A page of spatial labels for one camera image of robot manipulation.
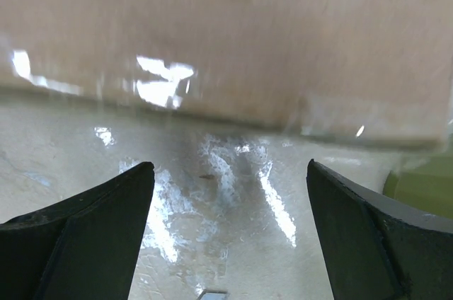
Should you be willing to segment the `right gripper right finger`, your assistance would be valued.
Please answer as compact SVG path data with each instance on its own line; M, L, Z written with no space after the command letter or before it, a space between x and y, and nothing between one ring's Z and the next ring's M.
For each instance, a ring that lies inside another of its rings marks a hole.
M452 220L310 160L306 185L334 299L451 299Z

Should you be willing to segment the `brown cardboard express box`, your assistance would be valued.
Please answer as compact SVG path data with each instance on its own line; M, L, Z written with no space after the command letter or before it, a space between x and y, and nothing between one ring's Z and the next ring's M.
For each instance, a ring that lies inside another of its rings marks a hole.
M436 149L452 0L1 0L1 85Z

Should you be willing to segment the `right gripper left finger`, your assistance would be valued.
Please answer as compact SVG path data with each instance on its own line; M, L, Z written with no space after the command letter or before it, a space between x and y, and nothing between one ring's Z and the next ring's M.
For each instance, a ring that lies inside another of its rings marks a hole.
M154 165L1 224L2 299L127 299Z

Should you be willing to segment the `olive green plastic bin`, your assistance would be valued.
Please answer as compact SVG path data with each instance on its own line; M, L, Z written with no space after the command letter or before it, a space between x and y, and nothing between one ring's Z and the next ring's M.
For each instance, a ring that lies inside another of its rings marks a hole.
M452 218L452 152L405 156L388 174L383 194L431 214Z

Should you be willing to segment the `yellow utility knife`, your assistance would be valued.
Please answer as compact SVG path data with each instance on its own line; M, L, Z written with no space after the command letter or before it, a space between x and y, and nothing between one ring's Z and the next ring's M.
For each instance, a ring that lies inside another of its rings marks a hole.
M206 289L199 295L197 300L227 300L227 298L228 293L226 291Z

